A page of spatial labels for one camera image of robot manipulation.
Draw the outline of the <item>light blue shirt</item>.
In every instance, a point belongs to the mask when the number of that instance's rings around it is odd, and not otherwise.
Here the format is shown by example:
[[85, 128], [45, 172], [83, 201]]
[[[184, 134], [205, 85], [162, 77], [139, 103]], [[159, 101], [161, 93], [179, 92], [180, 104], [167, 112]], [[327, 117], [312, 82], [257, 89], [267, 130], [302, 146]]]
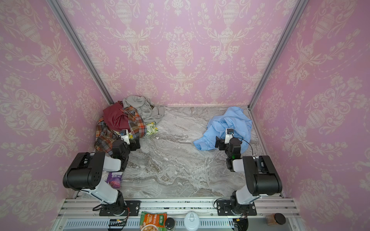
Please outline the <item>light blue shirt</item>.
[[194, 141], [195, 147], [200, 151], [215, 149], [216, 137], [225, 138], [226, 129], [233, 129], [234, 136], [242, 138], [241, 153], [247, 151], [251, 141], [252, 121], [244, 114], [244, 110], [233, 106], [229, 107], [221, 116], [214, 116], [207, 124], [203, 136]]

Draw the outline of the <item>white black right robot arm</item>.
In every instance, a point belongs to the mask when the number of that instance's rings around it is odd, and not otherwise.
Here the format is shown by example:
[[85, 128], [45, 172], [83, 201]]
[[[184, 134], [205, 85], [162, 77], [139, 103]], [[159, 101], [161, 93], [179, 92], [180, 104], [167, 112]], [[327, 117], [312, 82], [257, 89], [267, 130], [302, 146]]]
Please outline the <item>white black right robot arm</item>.
[[226, 166], [231, 172], [245, 175], [244, 186], [230, 196], [231, 211], [245, 214], [255, 200], [263, 195], [272, 196], [282, 192], [282, 181], [269, 156], [241, 156], [242, 141], [232, 137], [216, 137], [215, 148], [226, 154]]

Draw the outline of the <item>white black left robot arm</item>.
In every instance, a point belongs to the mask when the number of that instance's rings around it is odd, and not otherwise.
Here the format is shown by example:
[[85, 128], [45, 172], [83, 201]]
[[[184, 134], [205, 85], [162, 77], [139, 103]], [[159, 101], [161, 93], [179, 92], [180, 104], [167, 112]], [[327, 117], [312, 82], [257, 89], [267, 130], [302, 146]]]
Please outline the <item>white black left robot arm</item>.
[[63, 186], [74, 191], [85, 192], [96, 198], [100, 204], [94, 207], [100, 216], [137, 216], [140, 201], [126, 202], [122, 192], [114, 189], [102, 179], [103, 172], [123, 172], [131, 151], [140, 149], [140, 140], [116, 140], [112, 155], [105, 152], [78, 153], [63, 176]]

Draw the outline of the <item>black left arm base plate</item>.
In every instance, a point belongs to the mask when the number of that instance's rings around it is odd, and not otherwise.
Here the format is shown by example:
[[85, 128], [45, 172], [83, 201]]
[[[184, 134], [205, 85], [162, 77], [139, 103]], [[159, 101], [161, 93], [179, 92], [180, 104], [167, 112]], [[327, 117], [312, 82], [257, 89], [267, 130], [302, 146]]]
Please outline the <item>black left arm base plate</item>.
[[129, 200], [125, 201], [122, 205], [111, 204], [111, 205], [101, 205], [99, 216], [138, 216], [140, 210], [141, 201], [139, 200]]

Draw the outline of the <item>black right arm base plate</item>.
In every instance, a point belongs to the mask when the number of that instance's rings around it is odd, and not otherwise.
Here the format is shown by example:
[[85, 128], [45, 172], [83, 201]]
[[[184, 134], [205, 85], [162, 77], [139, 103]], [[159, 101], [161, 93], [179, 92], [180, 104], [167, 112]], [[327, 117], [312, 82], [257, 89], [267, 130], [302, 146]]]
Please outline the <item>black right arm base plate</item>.
[[214, 201], [214, 208], [217, 210], [219, 216], [256, 216], [257, 211], [255, 204], [239, 205], [230, 200], [216, 200]]

